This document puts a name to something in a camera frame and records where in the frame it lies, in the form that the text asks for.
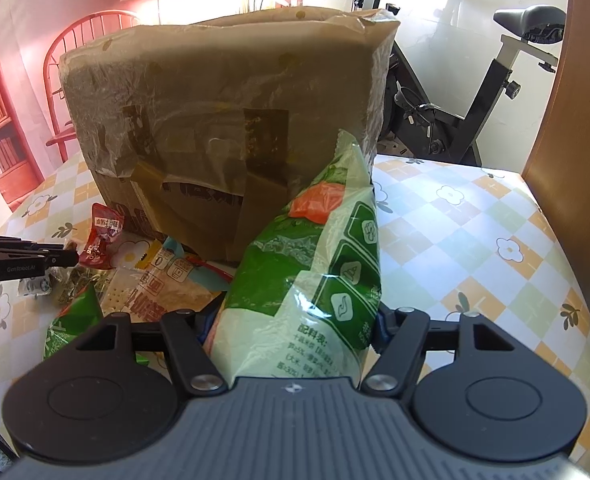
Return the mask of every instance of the gray ribbed surface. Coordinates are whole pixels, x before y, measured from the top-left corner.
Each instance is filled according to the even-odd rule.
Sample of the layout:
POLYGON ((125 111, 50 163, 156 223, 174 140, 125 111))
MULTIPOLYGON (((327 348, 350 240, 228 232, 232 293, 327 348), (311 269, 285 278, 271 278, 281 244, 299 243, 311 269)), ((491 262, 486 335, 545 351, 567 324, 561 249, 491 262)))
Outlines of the gray ribbed surface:
POLYGON ((226 395, 191 402, 166 436, 131 457, 84 467, 24 459, 0 479, 550 480, 571 478, 566 464, 466 462, 429 443, 395 402, 363 396, 348 379, 240 379, 226 395), (293 382, 303 390, 287 391, 293 382))

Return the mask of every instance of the floral tablecloth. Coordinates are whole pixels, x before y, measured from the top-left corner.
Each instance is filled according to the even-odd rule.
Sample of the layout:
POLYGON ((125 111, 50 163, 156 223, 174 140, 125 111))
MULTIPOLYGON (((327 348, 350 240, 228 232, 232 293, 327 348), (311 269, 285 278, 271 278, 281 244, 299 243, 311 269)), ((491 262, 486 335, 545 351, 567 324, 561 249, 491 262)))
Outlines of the floral tablecloth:
MULTIPOLYGON (((546 218, 516 173, 378 155, 373 170, 383 301, 433 319, 482 312, 570 378, 588 420, 572 454, 590 449, 590 314, 546 218)), ((80 155, 73 156, 11 216, 0 234, 57 242, 85 240, 91 205, 102 202, 80 155)), ((129 265, 148 242, 131 239, 129 265)), ((59 307, 0 290, 0 407, 21 375, 41 361, 46 327, 59 307)), ((424 373, 453 360, 429 352, 424 373)), ((7 436, 0 416, 0 432, 7 436)))

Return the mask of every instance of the cardboard box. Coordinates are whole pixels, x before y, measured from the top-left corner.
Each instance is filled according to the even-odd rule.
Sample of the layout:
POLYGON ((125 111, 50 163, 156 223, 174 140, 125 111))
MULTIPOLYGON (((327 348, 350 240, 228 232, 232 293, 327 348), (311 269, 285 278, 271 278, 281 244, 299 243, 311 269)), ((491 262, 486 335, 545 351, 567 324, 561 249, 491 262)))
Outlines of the cardboard box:
POLYGON ((340 128, 372 163, 398 25, 384 10, 293 7, 142 25, 64 54, 104 200, 126 228, 238 261, 329 163, 340 128))

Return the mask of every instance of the red candy package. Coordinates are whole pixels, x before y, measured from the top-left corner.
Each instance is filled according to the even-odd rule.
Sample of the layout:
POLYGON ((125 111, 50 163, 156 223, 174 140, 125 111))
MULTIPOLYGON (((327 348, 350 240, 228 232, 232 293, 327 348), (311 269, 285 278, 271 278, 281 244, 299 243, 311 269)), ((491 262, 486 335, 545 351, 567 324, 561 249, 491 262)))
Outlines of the red candy package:
POLYGON ((112 269, 108 247, 115 243, 124 227, 124 217, 100 204, 92 204, 92 226, 79 263, 93 269, 112 269))

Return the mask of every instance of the bike seat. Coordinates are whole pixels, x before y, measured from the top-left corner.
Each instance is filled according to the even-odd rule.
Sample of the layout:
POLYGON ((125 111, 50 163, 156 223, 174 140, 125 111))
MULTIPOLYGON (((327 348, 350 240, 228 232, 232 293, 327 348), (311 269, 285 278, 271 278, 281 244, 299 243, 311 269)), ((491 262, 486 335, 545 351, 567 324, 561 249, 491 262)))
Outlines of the bike seat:
POLYGON ((522 40, 551 44, 562 41, 566 12, 550 5, 501 9, 493 19, 522 40))

